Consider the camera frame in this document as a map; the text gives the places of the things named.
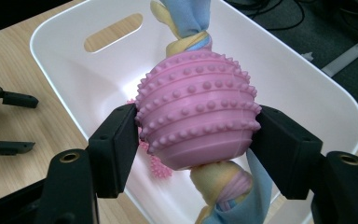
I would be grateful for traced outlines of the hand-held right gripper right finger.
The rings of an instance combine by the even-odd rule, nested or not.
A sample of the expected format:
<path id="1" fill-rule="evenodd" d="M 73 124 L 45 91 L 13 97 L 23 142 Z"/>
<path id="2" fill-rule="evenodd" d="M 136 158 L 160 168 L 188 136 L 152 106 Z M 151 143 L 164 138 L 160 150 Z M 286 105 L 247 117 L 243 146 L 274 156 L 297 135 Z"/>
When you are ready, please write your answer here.
<path id="1" fill-rule="evenodd" d="M 305 200 L 323 141 L 276 108 L 263 105 L 256 120 L 261 129 L 250 149 L 284 197 Z"/>

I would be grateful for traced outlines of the pink spiky bone toy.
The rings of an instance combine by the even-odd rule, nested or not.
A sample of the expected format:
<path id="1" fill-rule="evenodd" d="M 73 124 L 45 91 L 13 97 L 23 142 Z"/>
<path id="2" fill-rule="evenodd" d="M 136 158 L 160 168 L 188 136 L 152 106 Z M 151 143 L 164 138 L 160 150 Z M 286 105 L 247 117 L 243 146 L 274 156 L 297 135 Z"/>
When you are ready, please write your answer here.
<path id="1" fill-rule="evenodd" d="M 126 103 L 134 104 L 134 100 L 133 99 L 127 100 Z M 150 173 L 153 175 L 153 177 L 160 178 L 160 179 L 168 179 L 169 177 L 172 176 L 171 168 L 164 165 L 158 157 L 147 154 L 149 145 L 141 139 L 139 139 L 139 148 L 146 153 L 146 156 L 148 156 L 149 170 Z"/>

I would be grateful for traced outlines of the white plastic bin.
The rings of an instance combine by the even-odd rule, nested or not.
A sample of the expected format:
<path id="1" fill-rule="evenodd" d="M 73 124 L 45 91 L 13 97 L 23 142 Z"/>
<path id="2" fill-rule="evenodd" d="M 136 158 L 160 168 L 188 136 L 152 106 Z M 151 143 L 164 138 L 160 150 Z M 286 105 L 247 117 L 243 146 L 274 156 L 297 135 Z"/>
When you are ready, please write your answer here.
<path id="1" fill-rule="evenodd" d="M 87 0 L 43 22 L 30 49 L 85 137 L 165 57 L 174 39 L 150 0 Z M 358 104 L 333 79 L 223 0 L 212 0 L 213 51 L 240 63 L 256 100 L 282 111 L 323 141 L 323 153 L 358 150 Z M 139 151 L 126 192 L 153 224 L 194 224 L 204 205 L 187 171 L 153 177 Z"/>

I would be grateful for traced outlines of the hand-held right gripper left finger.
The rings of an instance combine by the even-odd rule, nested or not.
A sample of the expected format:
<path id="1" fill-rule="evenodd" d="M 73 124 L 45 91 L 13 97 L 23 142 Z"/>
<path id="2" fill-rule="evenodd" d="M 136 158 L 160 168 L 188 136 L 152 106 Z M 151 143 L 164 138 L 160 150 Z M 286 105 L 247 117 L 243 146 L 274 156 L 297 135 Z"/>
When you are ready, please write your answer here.
<path id="1" fill-rule="evenodd" d="M 114 109 L 89 139 L 88 153 L 99 198 L 116 198 L 125 189 L 139 146 L 134 104 Z"/>

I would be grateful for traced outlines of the pink ball rope toy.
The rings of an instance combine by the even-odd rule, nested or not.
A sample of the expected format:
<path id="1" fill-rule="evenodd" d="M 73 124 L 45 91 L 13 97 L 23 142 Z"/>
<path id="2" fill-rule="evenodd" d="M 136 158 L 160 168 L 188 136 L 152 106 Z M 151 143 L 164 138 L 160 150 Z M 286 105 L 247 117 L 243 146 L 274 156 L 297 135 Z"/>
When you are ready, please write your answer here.
<path id="1" fill-rule="evenodd" d="M 188 170 L 205 201 L 196 224 L 263 224 L 272 181 L 254 152 L 256 89 L 239 63 L 212 50 L 211 0 L 158 0 L 175 41 L 138 86 L 140 139 L 172 171 Z"/>

